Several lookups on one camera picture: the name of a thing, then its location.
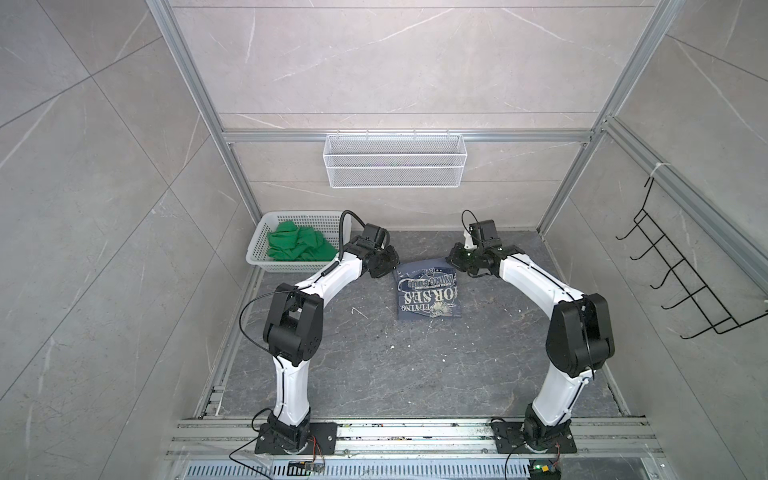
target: gray marble wall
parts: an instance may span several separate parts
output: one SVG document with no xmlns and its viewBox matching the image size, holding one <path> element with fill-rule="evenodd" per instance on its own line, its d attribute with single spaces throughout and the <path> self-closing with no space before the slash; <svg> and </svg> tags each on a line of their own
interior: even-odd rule
<svg viewBox="0 0 768 480">
<path fill-rule="evenodd" d="M 0 477 L 150 478 L 253 223 L 141 0 L 0 18 Z"/>
<path fill-rule="evenodd" d="M 172 3 L 224 126 L 272 129 L 589 128 L 654 8 L 653 0 Z"/>
<path fill-rule="evenodd" d="M 580 145 L 575 142 L 467 143 L 458 188 L 333 189 L 322 143 L 236 144 L 235 153 L 264 211 L 344 210 L 398 229 L 460 229 L 461 212 L 498 227 L 533 230 Z"/>
<path fill-rule="evenodd" d="M 647 174 L 610 139 L 598 147 L 546 240 L 565 279 L 597 290 L 611 306 L 617 352 L 608 365 L 630 411 L 647 415 L 681 478 L 764 478 L 768 431 L 768 319 L 717 335 L 656 253 L 631 227 L 643 203 Z M 763 313 L 765 295 L 658 186 L 647 211 L 739 320 Z M 648 222 L 649 234 L 660 233 Z M 675 256 L 663 240 L 660 248 Z M 694 286 L 685 267 L 676 271 Z M 723 311 L 705 293 L 697 299 L 714 319 Z"/>
<path fill-rule="evenodd" d="M 688 0 L 619 117 L 768 248 L 768 2 Z"/>
</svg>

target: vertical metal post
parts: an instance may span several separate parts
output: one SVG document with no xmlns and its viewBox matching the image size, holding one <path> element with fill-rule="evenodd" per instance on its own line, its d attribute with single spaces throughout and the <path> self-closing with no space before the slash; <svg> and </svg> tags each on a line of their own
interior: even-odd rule
<svg viewBox="0 0 768 480">
<path fill-rule="evenodd" d="M 230 145 L 224 140 L 223 128 L 214 110 L 214 104 L 210 100 L 205 85 L 203 85 L 200 73 L 194 66 L 194 61 L 187 48 L 187 44 L 184 42 L 184 37 L 181 35 L 179 25 L 176 23 L 176 18 L 170 5 L 167 0 L 147 0 L 147 5 L 149 5 L 152 16 L 154 16 L 154 20 L 163 34 L 166 43 L 168 43 L 170 54 L 173 55 L 181 76 L 184 77 L 184 81 L 187 83 L 197 109 L 200 111 L 206 126 L 208 126 L 210 136 L 213 138 L 216 148 L 224 159 L 230 175 L 232 175 L 232 180 L 234 180 L 240 196 L 243 198 L 250 217 L 254 223 L 258 223 L 261 219 L 261 211 L 256 203 L 256 198 L 253 196 L 240 162 L 235 158 Z"/>
<path fill-rule="evenodd" d="M 640 78 L 646 65 L 648 65 L 650 58 L 661 43 L 661 39 L 664 38 L 664 34 L 669 30 L 677 13 L 683 8 L 683 3 L 685 3 L 685 0 L 661 0 L 656 6 L 654 14 L 651 16 L 645 31 L 643 31 L 640 37 L 640 41 L 632 52 L 629 62 L 624 67 L 624 71 L 621 72 L 614 90 L 598 115 L 598 119 L 592 128 L 592 139 L 579 150 L 574 163 L 568 169 L 558 191 L 554 194 L 554 198 L 549 204 L 549 208 L 547 208 L 536 228 L 541 235 L 545 235 L 552 226 L 554 219 L 560 213 L 560 209 L 565 204 L 576 182 L 589 163 L 594 149 L 597 148 L 597 145 L 605 135 L 603 123 L 609 117 L 615 116 L 622 105 L 624 105 L 632 88 L 637 83 L 637 79 Z"/>
</svg>

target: wire rack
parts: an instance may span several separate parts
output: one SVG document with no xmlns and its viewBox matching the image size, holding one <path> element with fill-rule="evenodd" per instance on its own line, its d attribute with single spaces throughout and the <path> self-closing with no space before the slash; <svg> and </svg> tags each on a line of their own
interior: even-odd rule
<svg viewBox="0 0 768 480">
<path fill-rule="evenodd" d="M 460 134 L 333 134 L 323 160 L 332 188 L 458 187 L 467 149 Z"/>
<path fill-rule="evenodd" d="M 645 205 L 647 204 L 648 196 L 650 195 L 650 189 L 653 187 L 653 185 L 654 185 L 654 179 L 652 177 L 649 177 L 648 180 L 646 180 L 644 185 L 644 187 L 647 187 L 648 190 L 645 194 L 645 199 L 643 200 L 643 206 L 640 208 L 640 211 L 637 212 L 637 215 L 635 215 L 634 218 L 632 219 L 634 226 L 623 237 L 616 237 L 616 240 L 624 240 L 627 237 L 629 237 L 632 234 L 632 232 L 634 232 L 635 230 L 640 231 L 648 240 L 648 242 L 650 242 L 650 247 L 648 247 L 647 250 L 645 250 L 639 257 L 637 258 L 630 257 L 630 259 L 639 260 L 645 257 L 649 252 L 653 250 L 656 253 L 658 253 L 659 257 L 661 257 L 661 259 L 667 265 L 667 273 L 664 275 L 664 278 L 661 280 L 661 283 L 659 283 L 656 286 L 651 285 L 650 288 L 654 290 L 658 290 L 667 282 L 667 279 L 670 276 L 674 276 L 677 282 L 683 287 L 683 290 L 686 293 L 686 296 L 683 297 L 682 300 L 678 301 L 674 305 L 661 306 L 661 308 L 664 310 L 672 310 L 674 307 L 679 306 L 681 303 L 687 300 L 691 300 L 694 303 L 694 305 L 696 305 L 696 308 L 698 308 L 699 312 L 701 312 L 701 315 L 709 324 L 708 327 L 705 327 L 698 333 L 694 333 L 693 335 L 689 335 L 689 336 L 680 335 L 680 338 L 693 339 L 701 335 L 702 333 L 709 332 L 710 330 L 713 330 L 718 335 L 722 335 L 723 333 L 730 332 L 733 329 L 740 328 L 742 326 L 747 325 L 748 323 L 752 323 L 755 320 L 768 316 L 768 310 L 767 310 L 764 314 L 756 316 L 752 319 L 749 319 L 746 322 L 740 322 L 733 317 L 731 312 L 726 308 L 725 305 L 723 305 L 723 302 L 720 301 L 720 298 L 718 298 L 718 296 L 715 295 L 715 292 L 712 291 L 712 289 L 707 284 L 707 282 L 705 282 L 704 279 L 701 277 L 701 275 L 696 271 L 696 268 L 694 268 L 694 266 L 688 261 L 688 259 L 680 252 L 680 249 L 677 248 L 677 245 L 674 244 L 672 239 L 667 236 L 667 234 L 661 229 L 661 227 L 659 227 L 659 224 L 656 223 L 656 220 L 654 220 L 654 218 L 645 210 Z M 646 221 L 647 221 L 647 227 L 644 227 L 642 223 Z M 652 240 L 651 235 L 647 231 L 651 225 L 653 225 L 653 227 L 655 227 L 655 229 L 658 230 L 658 232 L 660 232 L 660 236 L 656 240 Z M 666 243 L 672 246 L 672 249 L 674 250 L 674 252 L 676 252 L 677 255 L 680 256 L 680 260 L 677 260 L 677 261 L 671 260 L 668 255 L 665 255 L 664 252 L 662 252 L 662 250 L 659 248 L 660 242 L 662 240 L 666 240 L 667 241 Z M 688 284 L 684 282 L 683 279 L 681 278 L 682 275 L 678 274 L 679 269 L 682 267 L 687 267 L 688 269 L 690 269 L 690 271 L 693 272 L 694 279 L 698 280 L 696 285 L 700 284 L 701 286 L 692 287 L 690 286 L 690 282 Z M 710 318 L 710 316 L 707 315 L 707 313 L 704 311 L 705 309 L 702 307 L 702 301 L 701 301 L 702 296 L 708 296 L 711 299 L 714 299 L 714 301 L 720 306 L 720 308 L 722 308 L 725 318 L 721 320 L 713 321 Z"/>
</svg>

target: black hook rack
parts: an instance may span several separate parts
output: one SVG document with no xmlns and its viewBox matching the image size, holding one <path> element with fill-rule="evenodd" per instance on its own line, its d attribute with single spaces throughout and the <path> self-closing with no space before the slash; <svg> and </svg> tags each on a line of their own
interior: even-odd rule
<svg viewBox="0 0 768 480">
<path fill-rule="evenodd" d="M 691 301 L 694 302 L 696 307 L 699 309 L 699 311 L 701 312 L 701 314 L 703 315 L 703 317 L 707 321 L 707 323 L 709 323 L 709 326 L 707 328 L 701 330 L 700 332 L 694 333 L 691 336 L 680 335 L 680 338 L 682 338 L 682 339 L 692 339 L 692 338 L 695 338 L 695 337 L 701 335 L 702 333 L 708 332 L 710 330 L 714 330 L 714 332 L 717 333 L 718 335 L 722 335 L 724 333 L 730 332 L 733 329 L 740 328 L 742 326 L 745 326 L 748 323 L 752 323 L 755 320 L 758 320 L 758 319 L 761 319 L 761 318 L 763 318 L 765 316 L 768 316 L 768 310 L 767 310 L 763 315 L 756 316 L 756 317 L 754 317 L 752 319 L 747 320 L 746 322 L 739 322 L 738 320 L 733 318 L 733 315 L 731 314 L 731 312 L 725 307 L 725 305 L 723 305 L 723 302 L 721 302 L 720 298 L 718 298 L 717 295 L 715 295 L 715 292 L 712 291 L 712 289 L 707 284 L 707 282 L 705 282 L 704 279 L 701 278 L 701 275 L 696 271 L 694 266 L 691 265 L 690 262 L 688 261 L 688 259 L 680 252 L 680 249 L 677 248 L 677 245 L 674 244 L 672 239 L 669 238 L 667 236 L 667 234 L 661 229 L 661 227 L 659 227 L 659 224 L 656 223 L 656 220 L 654 220 L 654 218 L 650 214 L 648 214 L 648 212 L 645 210 L 645 205 L 648 202 L 648 196 L 650 195 L 650 189 L 653 187 L 653 185 L 654 185 L 654 179 L 653 179 L 653 177 L 649 177 L 648 180 L 646 180 L 645 185 L 643 186 L 643 187 L 648 187 L 648 190 L 647 190 L 647 192 L 645 194 L 645 199 L 643 200 L 643 206 L 640 208 L 640 211 L 637 212 L 637 215 L 635 215 L 634 218 L 632 219 L 632 222 L 634 223 L 634 227 L 632 227 L 632 229 L 629 230 L 629 232 L 627 232 L 627 234 L 624 235 L 623 237 L 621 237 L 621 238 L 620 237 L 616 237 L 616 240 L 624 240 L 625 238 L 629 237 L 630 234 L 632 232 L 634 232 L 635 230 L 639 230 L 640 232 L 642 232 L 642 234 L 645 236 L 645 238 L 650 242 L 650 247 L 648 247 L 648 249 L 645 250 L 639 257 L 637 257 L 637 258 L 630 257 L 630 259 L 631 260 L 639 260 L 639 259 L 645 257 L 648 252 L 650 252 L 652 250 L 655 250 L 656 253 L 659 254 L 659 257 L 661 257 L 661 259 L 667 265 L 667 273 L 664 275 L 664 278 L 661 280 L 661 283 L 659 283 L 657 286 L 651 285 L 650 288 L 652 288 L 654 290 L 660 289 L 664 285 L 664 283 L 667 281 L 667 278 L 669 278 L 670 274 L 672 274 L 672 275 L 674 275 L 675 279 L 677 279 L 677 282 L 683 287 L 683 290 L 685 290 L 685 293 L 686 293 L 686 296 L 682 300 L 680 300 L 679 302 L 675 303 L 673 306 L 663 306 L 662 305 L 661 308 L 664 309 L 664 310 L 672 310 L 674 307 L 676 307 L 676 306 L 680 305 L 681 303 L 685 302 L 686 300 L 690 299 Z M 658 231 L 661 232 L 661 236 L 659 238 L 657 238 L 656 240 L 652 240 L 650 238 L 650 236 L 648 235 L 648 232 L 641 225 L 641 222 L 643 222 L 643 220 L 646 220 L 646 219 L 648 219 L 658 229 Z M 677 254 L 680 255 L 681 260 L 675 262 L 674 264 L 672 264 L 667 259 L 667 257 L 664 256 L 664 253 L 662 253 L 662 251 L 659 250 L 659 248 L 657 246 L 659 244 L 659 242 L 661 242 L 665 238 L 667 239 L 669 244 L 672 246 L 672 248 L 674 248 L 674 250 L 677 252 Z M 684 264 L 686 266 L 688 266 L 690 268 L 690 270 L 696 275 L 696 277 L 702 283 L 702 285 L 703 285 L 702 287 L 700 287 L 700 288 L 698 288 L 696 290 L 691 291 L 691 289 L 689 289 L 688 286 L 685 284 L 685 282 L 680 278 L 680 276 L 677 274 L 675 269 L 678 268 L 680 265 L 684 265 Z M 699 302 L 696 300 L 696 297 L 695 297 L 695 295 L 697 295 L 698 293 L 704 292 L 704 291 L 709 293 L 717 301 L 717 303 L 720 305 L 720 307 L 723 309 L 723 311 L 727 315 L 725 319 L 722 319 L 720 321 L 717 321 L 717 322 L 713 323 L 713 321 L 710 319 L 710 317 L 704 312 L 704 309 L 701 307 L 701 305 L 699 304 Z M 732 320 L 735 325 L 734 326 L 728 326 L 725 329 L 718 329 L 717 328 L 718 326 L 723 325 L 725 322 L 727 322 L 729 320 Z"/>
</svg>

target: robotic arm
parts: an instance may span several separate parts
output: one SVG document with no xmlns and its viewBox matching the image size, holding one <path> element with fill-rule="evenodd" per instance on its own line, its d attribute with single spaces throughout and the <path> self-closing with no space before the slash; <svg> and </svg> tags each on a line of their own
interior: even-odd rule
<svg viewBox="0 0 768 480">
<path fill-rule="evenodd" d="M 306 397 L 310 359 L 323 338 L 323 307 L 344 286 L 365 272 L 380 278 L 399 264 L 389 233 L 371 223 L 353 238 L 321 271 L 310 278 L 277 287 L 264 325 L 277 370 L 277 402 L 267 422 L 280 446 L 300 452 L 310 434 L 310 403 Z"/>
<path fill-rule="evenodd" d="M 511 283 L 551 319 L 547 334 L 547 377 L 528 405 L 523 438 L 530 450 L 549 449 L 571 423 L 571 410 L 594 371 L 614 355 L 608 305 L 602 296 L 584 295 L 554 278 L 519 248 L 503 247 L 493 220 L 472 223 L 447 261 L 476 276 L 487 269 Z"/>
</svg>

